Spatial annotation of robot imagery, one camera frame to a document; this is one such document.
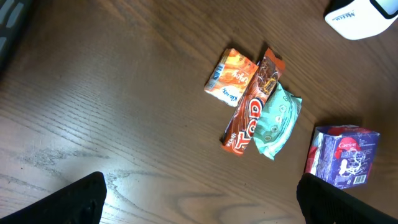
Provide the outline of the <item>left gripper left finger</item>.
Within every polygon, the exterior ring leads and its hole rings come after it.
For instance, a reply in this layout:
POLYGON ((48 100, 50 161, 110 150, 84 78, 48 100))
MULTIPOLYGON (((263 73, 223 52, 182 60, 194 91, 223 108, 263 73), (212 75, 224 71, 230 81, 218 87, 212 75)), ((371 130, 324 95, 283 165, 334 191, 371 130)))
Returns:
POLYGON ((1 224, 99 224, 106 193, 103 173, 93 172, 38 202, 1 218, 1 224))

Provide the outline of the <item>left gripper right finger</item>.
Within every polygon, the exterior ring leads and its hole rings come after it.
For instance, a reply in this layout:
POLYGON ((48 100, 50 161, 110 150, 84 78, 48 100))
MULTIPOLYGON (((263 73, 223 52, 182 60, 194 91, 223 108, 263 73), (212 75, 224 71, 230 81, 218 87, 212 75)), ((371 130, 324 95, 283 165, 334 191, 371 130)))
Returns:
POLYGON ((306 224, 397 224, 396 218, 309 173, 298 183, 297 200, 306 224))

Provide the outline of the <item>pink purple pad pack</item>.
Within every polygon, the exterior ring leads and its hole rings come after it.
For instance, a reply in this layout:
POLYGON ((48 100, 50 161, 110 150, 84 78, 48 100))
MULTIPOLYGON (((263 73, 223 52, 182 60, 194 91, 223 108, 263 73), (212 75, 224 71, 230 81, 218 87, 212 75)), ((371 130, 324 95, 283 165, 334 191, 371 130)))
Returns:
POLYGON ((379 138, 355 125, 316 127, 304 172, 339 189, 366 184, 379 138))

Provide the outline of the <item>teal snack pack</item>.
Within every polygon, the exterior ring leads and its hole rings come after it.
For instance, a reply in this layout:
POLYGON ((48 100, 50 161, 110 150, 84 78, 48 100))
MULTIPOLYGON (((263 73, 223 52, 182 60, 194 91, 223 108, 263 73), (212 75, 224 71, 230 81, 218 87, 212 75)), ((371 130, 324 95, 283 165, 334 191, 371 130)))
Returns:
POLYGON ((278 82, 262 110, 253 140, 260 154, 274 160, 294 129, 302 99, 283 89, 278 82))

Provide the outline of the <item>orange Top chocolate bar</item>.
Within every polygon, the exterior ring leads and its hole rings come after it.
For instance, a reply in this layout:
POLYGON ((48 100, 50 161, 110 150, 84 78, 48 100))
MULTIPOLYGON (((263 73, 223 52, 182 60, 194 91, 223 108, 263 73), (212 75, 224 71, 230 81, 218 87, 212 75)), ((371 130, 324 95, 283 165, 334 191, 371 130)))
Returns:
POLYGON ((284 70, 284 61, 268 48, 221 138, 224 150, 239 156, 244 154, 262 110, 284 70))

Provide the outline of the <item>small orange tissue pack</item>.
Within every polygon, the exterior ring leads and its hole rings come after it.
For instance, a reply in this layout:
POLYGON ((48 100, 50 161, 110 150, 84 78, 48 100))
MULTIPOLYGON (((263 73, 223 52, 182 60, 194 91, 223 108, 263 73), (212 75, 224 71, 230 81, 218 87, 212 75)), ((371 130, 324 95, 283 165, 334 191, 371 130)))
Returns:
POLYGON ((227 105, 237 107, 258 66, 236 49, 226 49, 207 81, 204 91, 227 105))

